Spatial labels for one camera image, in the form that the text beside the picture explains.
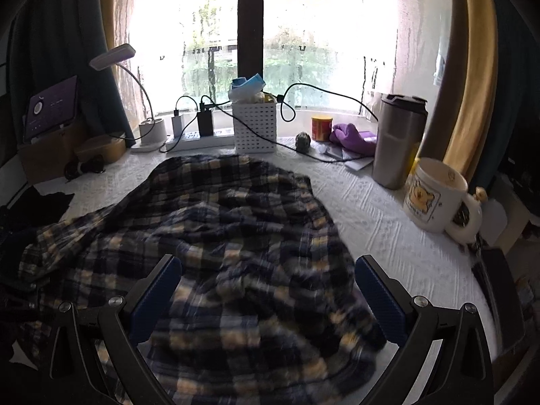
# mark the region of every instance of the metal screw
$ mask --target metal screw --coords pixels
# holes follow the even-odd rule
[[[71,303],[68,301],[64,301],[60,306],[58,306],[58,310],[62,313],[67,312],[71,309]]]
[[[124,298],[120,295],[115,295],[109,298],[109,306],[120,306],[124,301]]]
[[[470,314],[475,314],[478,312],[478,309],[476,309],[476,306],[472,303],[465,303],[465,310]]]
[[[429,304],[428,299],[423,295],[417,295],[414,297],[413,301],[415,305],[420,306],[421,308],[425,308]]]

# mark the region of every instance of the stainless steel tumbler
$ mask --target stainless steel tumbler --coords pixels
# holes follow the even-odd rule
[[[422,141],[428,112],[419,97],[382,97],[373,179],[392,190],[403,187]]]

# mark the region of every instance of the white storage basket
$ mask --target white storage basket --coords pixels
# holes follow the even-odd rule
[[[233,115],[257,134],[276,139],[276,104],[233,104]],[[238,120],[234,120],[234,145],[239,154],[272,152],[275,144],[260,139]]]

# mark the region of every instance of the black charger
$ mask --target black charger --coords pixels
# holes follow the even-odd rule
[[[200,103],[197,124],[199,125],[199,135],[201,137],[211,137],[214,135],[214,118],[212,117],[211,105]]]

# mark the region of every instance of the wall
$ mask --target wall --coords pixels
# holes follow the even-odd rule
[[[0,38],[0,63],[7,58],[7,33]],[[0,97],[6,93],[6,67],[0,69]],[[0,168],[0,206],[6,204],[26,182],[21,161],[15,155]]]

